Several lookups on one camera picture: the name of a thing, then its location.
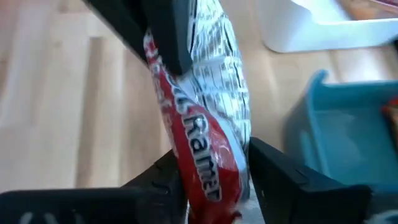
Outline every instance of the wooden floor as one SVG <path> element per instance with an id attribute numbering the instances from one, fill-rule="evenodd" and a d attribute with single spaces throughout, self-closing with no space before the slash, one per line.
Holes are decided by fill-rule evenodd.
<path id="1" fill-rule="evenodd" d="M 391 46 L 278 54 L 255 0 L 223 0 L 251 92 L 252 135 L 280 149 L 312 74 L 398 78 Z M 148 69 L 80 0 L 0 0 L 0 192 L 120 186 L 170 149 Z"/>

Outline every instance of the red and white package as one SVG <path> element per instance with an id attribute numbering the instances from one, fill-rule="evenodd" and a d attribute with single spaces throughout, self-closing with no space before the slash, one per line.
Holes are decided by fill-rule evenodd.
<path id="1" fill-rule="evenodd" d="M 193 59 L 170 74 L 147 32 L 144 49 L 185 193 L 191 224 L 231 224 L 248 198 L 244 150 L 251 131 L 249 95 L 232 25 L 217 0 L 191 0 Z"/>

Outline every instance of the white plastic object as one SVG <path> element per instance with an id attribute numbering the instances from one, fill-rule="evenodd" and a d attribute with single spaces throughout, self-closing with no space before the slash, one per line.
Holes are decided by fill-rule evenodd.
<path id="1" fill-rule="evenodd" d="M 255 0 L 262 40 L 276 52 L 383 45 L 398 37 L 398 18 L 351 20 L 338 0 Z"/>

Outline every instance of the plastic wrapper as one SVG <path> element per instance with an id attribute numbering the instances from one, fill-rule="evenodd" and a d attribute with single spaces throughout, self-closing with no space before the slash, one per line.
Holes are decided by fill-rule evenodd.
<path id="1" fill-rule="evenodd" d="M 190 204 L 189 223 L 230 224 L 249 197 L 249 93 L 232 25 L 217 0 L 190 2 L 186 74 L 171 74 L 150 31 L 144 50 Z"/>

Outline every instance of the blue plastic bin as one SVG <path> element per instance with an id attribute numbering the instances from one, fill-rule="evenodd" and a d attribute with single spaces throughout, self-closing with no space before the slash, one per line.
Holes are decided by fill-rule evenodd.
<path id="1" fill-rule="evenodd" d="M 344 184 L 398 184 L 398 153 L 381 108 L 398 82 L 326 85 L 326 71 L 284 126 L 284 151 Z"/>

